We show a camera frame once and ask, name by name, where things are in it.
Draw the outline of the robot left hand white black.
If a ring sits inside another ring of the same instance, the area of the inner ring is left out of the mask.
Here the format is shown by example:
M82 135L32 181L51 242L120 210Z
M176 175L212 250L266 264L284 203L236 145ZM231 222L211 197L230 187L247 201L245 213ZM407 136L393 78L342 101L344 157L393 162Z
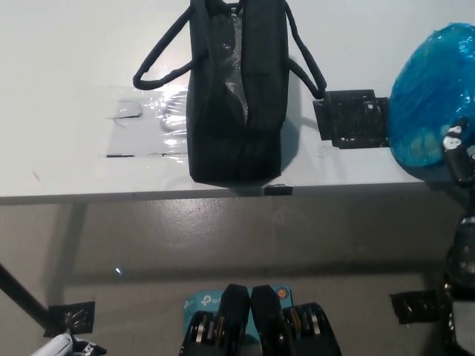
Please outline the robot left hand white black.
M73 342L72 355L73 356L103 356L108 353L107 349L92 343L88 340L76 338L71 336Z

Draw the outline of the robot right hand white black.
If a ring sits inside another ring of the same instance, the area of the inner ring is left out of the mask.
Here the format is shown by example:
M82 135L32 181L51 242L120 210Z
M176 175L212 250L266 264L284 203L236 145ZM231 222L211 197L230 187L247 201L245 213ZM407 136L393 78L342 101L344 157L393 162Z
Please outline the robot right hand white black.
M462 141L468 117L461 117L450 126L442 140L442 153L449 174L456 185L470 188L474 184L474 159Z

